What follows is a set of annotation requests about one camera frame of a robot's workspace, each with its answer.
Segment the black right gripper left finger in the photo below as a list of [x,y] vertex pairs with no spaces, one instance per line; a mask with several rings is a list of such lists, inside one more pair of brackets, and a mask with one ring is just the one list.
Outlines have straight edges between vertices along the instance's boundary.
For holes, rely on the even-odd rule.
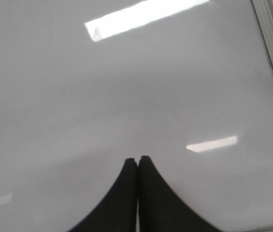
[[134,232],[136,213],[137,164],[133,158],[128,158],[104,198],[70,231]]

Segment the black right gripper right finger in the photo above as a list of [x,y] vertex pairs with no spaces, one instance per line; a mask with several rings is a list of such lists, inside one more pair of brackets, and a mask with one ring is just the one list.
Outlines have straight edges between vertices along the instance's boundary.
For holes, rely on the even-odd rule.
[[142,156],[138,165],[138,203],[141,232],[219,231],[177,196],[149,156]]

